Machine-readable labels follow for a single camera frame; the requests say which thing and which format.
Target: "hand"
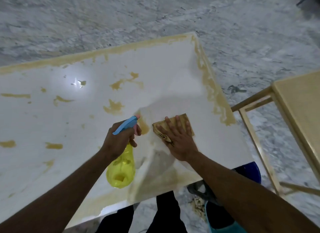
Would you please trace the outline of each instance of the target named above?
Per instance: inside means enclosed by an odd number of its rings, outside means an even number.
[[[186,161],[187,158],[194,152],[198,151],[196,144],[192,139],[190,122],[186,121],[186,131],[181,125],[179,116],[176,116],[177,127],[175,127],[168,117],[165,121],[170,130],[166,131],[162,126],[157,126],[158,130],[167,135],[172,143],[162,140],[169,148],[171,154],[180,161]]]
[[[117,128],[124,121],[114,123],[111,128],[109,128],[106,139],[103,142],[101,150],[105,151],[112,161],[118,158],[123,151],[125,150],[128,142],[135,148],[137,146],[134,141],[134,129],[132,127],[123,130],[117,135],[113,135],[112,133],[117,130]],[[137,124],[137,133],[138,136],[141,135],[141,128]]]

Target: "yellow spray bottle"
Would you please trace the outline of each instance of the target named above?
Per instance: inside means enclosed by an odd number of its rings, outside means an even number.
[[[136,125],[139,118],[140,116],[136,115],[127,119],[118,127],[116,131],[113,132],[113,134],[117,135],[122,130],[125,130],[129,127],[133,127],[135,134],[137,134]],[[136,169],[134,165],[133,148],[128,143],[124,152],[108,166],[106,171],[106,179],[111,186],[123,188],[128,186],[133,181],[135,173]]]

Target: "blue spray trigger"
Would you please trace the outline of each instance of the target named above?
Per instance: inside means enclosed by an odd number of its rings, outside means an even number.
[[[134,125],[137,124],[137,117],[136,116],[132,116],[129,119],[125,120],[124,122],[122,122],[122,124],[117,128],[117,130],[115,130],[112,134],[113,135],[117,135],[119,134],[121,131],[126,130],[127,128],[130,127],[134,127]]]

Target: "white table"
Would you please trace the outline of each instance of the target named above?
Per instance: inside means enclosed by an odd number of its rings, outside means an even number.
[[[112,188],[104,172],[68,227],[201,179],[152,132],[165,116],[186,113],[199,150],[216,162],[252,162],[213,73],[194,33],[0,68],[0,222],[75,171],[114,122],[138,111],[147,133],[136,139],[134,181]]]

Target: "marble floor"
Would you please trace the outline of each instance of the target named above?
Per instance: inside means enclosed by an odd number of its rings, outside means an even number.
[[[0,0],[0,66],[194,31],[230,105],[272,81],[318,69],[320,4],[307,0]],[[248,113],[278,177],[319,187],[275,106]],[[271,188],[250,138],[244,137]],[[188,232],[208,232],[201,200],[176,192]],[[287,200],[320,226],[320,198]],[[140,203],[130,229],[145,232],[157,210]],[[99,219],[65,232],[94,232]]]

